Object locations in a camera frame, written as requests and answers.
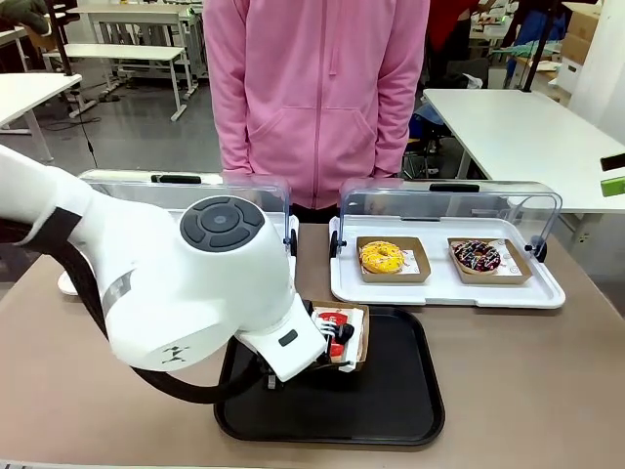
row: pink hoodie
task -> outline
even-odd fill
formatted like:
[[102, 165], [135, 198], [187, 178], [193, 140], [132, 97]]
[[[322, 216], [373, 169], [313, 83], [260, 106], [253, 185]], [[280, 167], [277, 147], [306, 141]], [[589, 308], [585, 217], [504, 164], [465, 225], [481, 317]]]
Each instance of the pink hoodie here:
[[206, 0], [225, 171], [279, 175], [292, 201], [399, 171], [429, 0]]

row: hoodie drawstring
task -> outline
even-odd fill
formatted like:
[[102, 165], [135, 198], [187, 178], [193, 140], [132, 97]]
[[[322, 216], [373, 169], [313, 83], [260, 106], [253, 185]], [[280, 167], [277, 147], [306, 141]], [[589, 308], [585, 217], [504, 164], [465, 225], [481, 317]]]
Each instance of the hoodie drawstring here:
[[336, 26], [334, 28], [334, 43], [332, 44], [332, 55], [330, 56], [330, 75], [337, 74], [337, 66], [339, 62], [339, 53], [341, 48], [341, 39], [343, 37], [345, 12], [343, 11], [343, 0], [337, 0], [339, 10], [336, 18]]

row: round gray button pad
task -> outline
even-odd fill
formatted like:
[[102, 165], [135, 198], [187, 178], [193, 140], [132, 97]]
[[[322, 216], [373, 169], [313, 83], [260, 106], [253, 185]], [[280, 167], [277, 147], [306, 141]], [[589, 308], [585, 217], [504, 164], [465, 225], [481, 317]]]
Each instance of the round gray button pad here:
[[209, 197], [196, 202], [180, 222], [185, 241], [206, 252], [228, 252], [251, 241], [265, 224], [263, 213], [241, 198]]

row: black object on table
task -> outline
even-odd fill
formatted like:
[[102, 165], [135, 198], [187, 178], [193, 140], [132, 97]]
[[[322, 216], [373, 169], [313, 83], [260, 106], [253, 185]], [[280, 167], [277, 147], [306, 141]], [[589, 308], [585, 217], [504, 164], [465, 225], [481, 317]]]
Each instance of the black object on table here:
[[[252, 353], [228, 344], [220, 383]], [[404, 310], [371, 307], [361, 371], [305, 371], [278, 390], [262, 382], [214, 406], [221, 428], [247, 441], [420, 446], [437, 437], [444, 407], [421, 323]]]

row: chocolate donut with sprinkles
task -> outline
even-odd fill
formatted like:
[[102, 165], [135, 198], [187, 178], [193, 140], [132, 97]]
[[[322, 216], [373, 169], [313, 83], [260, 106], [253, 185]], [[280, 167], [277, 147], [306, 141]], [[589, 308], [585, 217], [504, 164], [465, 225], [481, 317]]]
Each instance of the chocolate donut with sprinkles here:
[[478, 240], [459, 242], [453, 246], [453, 255], [469, 274], [493, 274], [501, 264], [497, 249]]

